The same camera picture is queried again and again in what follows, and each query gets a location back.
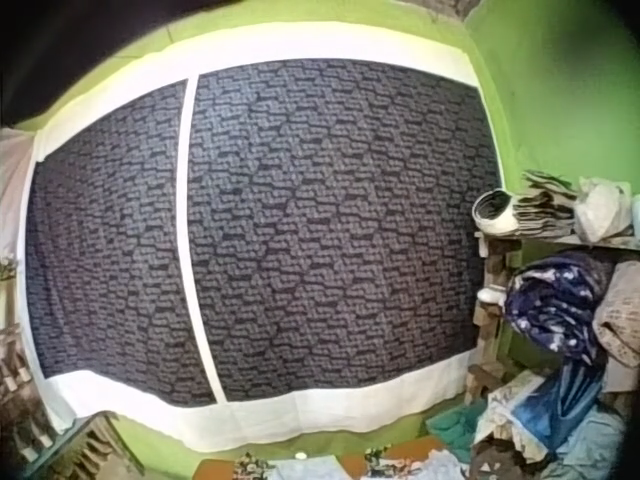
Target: white plastic bag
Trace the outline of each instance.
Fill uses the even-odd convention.
[[[631,185],[601,178],[581,178],[574,205],[576,232],[583,242],[596,243],[631,225]]]

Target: blue floral fabric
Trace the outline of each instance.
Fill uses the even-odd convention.
[[[505,318],[538,345],[592,365],[600,350],[593,316],[613,268],[598,250],[566,250],[533,262],[512,278]]]

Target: rolled fabric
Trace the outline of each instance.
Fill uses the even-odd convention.
[[[505,319],[538,345],[592,365],[594,312],[613,274],[609,254],[566,250],[530,263],[509,283]]]
[[[502,189],[481,195],[473,204],[471,214],[476,226],[487,235],[509,235],[518,231],[513,213],[513,197]]]
[[[616,265],[594,331],[609,355],[627,367],[640,365],[640,258]]]

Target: teal fabric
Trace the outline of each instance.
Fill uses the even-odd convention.
[[[438,437],[461,463],[469,464],[478,418],[486,408],[487,402],[483,399],[469,406],[459,405],[427,420],[427,430]]]
[[[624,422],[594,407],[557,451],[541,480],[606,480],[617,458]]]

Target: beige fabric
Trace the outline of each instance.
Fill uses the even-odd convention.
[[[596,310],[594,331],[609,355],[627,367],[640,365],[640,259],[619,263]]]

